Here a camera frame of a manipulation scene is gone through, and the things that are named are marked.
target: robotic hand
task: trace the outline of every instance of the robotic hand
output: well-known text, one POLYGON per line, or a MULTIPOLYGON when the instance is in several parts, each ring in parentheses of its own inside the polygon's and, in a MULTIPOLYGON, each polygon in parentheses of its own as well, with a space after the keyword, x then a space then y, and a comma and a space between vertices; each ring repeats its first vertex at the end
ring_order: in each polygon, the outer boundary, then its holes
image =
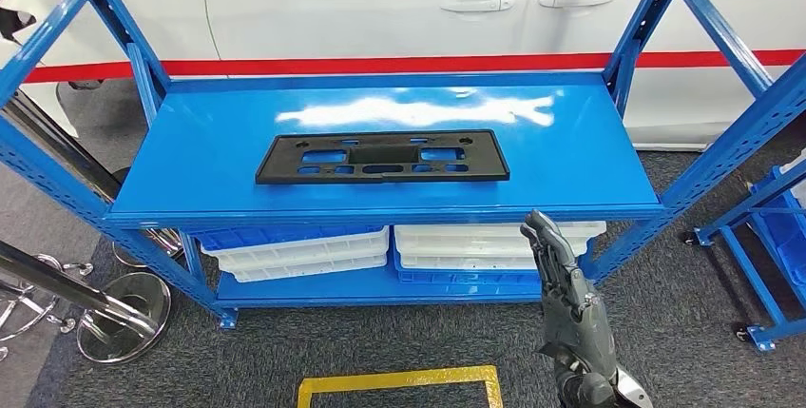
POLYGON ((617 362, 605 305, 576 263, 560 229, 539 211, 521 225, 543 283, 546 345, 566 408, 652 408, 641 385, 617 362))

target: white car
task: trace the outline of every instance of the white car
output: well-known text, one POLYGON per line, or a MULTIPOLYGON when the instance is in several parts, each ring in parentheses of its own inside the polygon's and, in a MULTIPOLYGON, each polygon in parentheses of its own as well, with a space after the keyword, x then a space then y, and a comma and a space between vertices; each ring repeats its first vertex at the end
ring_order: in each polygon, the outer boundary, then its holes
MULTIPOLYGON (((13 54, 58 1, 0 0, 11 17, 0 23, 0 54, 13 54)), ((169 72, 226 76, 600 68, 639 0, 124 1, 169 72)), ((776 77, 806 48, 803 1, 713 0, 776 77)), ((630 93, 625 123, 637 147, 701 149, 741 114, 752 98, 720 58, 673 2, 630 93)), ((31 78, 125 76, 125 60, 86 6, 31 78)), ((55 89, 24 87, 75 133, 55 89)))

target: blue metal shelf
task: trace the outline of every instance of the blue metal shelf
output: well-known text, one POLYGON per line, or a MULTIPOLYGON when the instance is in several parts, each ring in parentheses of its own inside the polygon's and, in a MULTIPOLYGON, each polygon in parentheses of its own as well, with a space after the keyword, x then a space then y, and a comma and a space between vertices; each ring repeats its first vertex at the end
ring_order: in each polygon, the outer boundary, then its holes
POLYGON ((745 223, 751 225, 781 276, 792 288, 801 306, 806 308, 806 285, 799 274, 794 273, 795 267, 802 266, 804 257, 802 244, 806 225, 801 215, 806 214, 806 209, 801 207, 790 192, 790 188, 804 180, 806 161, 801 161, 786 173, 780 173, 778 167, 774 166, 767 177, 751 187, 749 197, 713 223, 695 229, 698 240, 703 245, 711 245, 715 236, 722 236, 773 320, 772 327, 747 327, 747 333, 759 351, 774 350, 774 340, 806 333, 806 318, 793 321, 786 318, 767 283, 737 239, 734 229, 745 223))
POLYGON ((557 80, 526 73, 179 83, 164 97, 106 220, 189 230, 345 220, 505 223, 533 208, 560 220, 657 214, 662 207, 601 75, 557 80), (279 134, 471 128, 495 131, 509 181, 255 184, 279 134), (190 178, 164 174, 171 171, 190 178))
MULTIPOLYGON (((57 127, 0 118, 0 162, 216 314, 226 327, 235 325, 238 307, 534 300, 538 286, 528 291, 517 290, 522 286, 509 290, 400 283, 390 265, 244 284, 224 274, 214 292, 206 285, 188 234, 182 233, 182 241, 189 270, 132 229, 500 223, 520 221, 532 208, 561 221, 636 220, 597 258, 580 257, 585 275, 600 281, 806 108, 806 56, 773 82, 709 0, 683 0, 756 101, 679 179, 656 195, 621 116, 637 58, 671 1, 641 0, 601 73, 178 81, 168 77, 122 0, 63 0, 0 73, 0 106, 14 95, 78 9, 89 3, 132 63, 150 125, 148 136, 112 206, 73 175, 80 170, 73 169, 76 165, 65 168, 42 149, 47 146, 57 157, 64 154, 57 136, 68 136, 57 127), (473 128, 495 131, 511 170, 509 181, 254 182, 254 172, 277 134, 473 128), (47 136, 54 140, 37 145, 27 134, 40 142, 47 136)), ((738 207, 710 226, 706 237, 716 232, 730 237, 735 220, 749 219, 745 211, 738 207)), ((800 320, 773 333, 805 327, 806 320, 800 320)), ((754 333, 758 340, 772 337, 763 330, 754 333)))

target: car door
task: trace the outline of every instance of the car door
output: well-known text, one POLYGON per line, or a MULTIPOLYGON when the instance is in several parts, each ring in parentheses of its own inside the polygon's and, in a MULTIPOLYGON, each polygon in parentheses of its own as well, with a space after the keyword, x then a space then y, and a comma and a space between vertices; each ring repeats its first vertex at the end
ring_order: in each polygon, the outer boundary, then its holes
POLYGON ((516 53, 522 49, 526 5, 527 0, 207 0, 222 59, 516 53))
MULTIPOLYGON (((610 52, 639 2, 564 0, 582 3, 551 7, 551 1, 529 2, 526 52, 610 52)), ((799 1, 712 0, 753 50, 772 58, 780 49, 806 47, 806 14, 793 10, 799 1)), ((669 67, 639 68, 633 79, 624 123, 638 147, 703 148, 752 103, 733 70, 705 67, 708 55, 690 53, 715 50, 685 4, 674 0, 644 50, 670 53, 655 56, 669 67)), ((784 69, 768 67, 774 77, 784 69)))
MULTIPOLYGON (((15 32, 25 42, 60 0, 0 0, 0 7, 33 16, 33 22, 15 32)), ((204 0, 124 0, 151 47, 162 59, 216 59, 204 0)), ((85 5, 45 54, 46 66, 125 61, 101 18, 85 5)))

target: caster wheel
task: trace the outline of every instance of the caster wheel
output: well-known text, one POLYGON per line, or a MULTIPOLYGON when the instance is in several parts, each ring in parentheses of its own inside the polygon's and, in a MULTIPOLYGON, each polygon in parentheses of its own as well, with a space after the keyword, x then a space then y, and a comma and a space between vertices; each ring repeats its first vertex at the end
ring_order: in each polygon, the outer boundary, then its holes
POLYGON ((749 325, 743 323, 735 323, 733 324, 733 335, 736 336, 739 341, 747 343, 753 341, 753 338, 750 337, 750 332, 747 330, 749 325))
POLYGON ((689 246, 699 246, 700 239, 697 238, 697 234, 694 232, 681 232, 678 234, 678 239, 681 243, 685 243, 689 246))

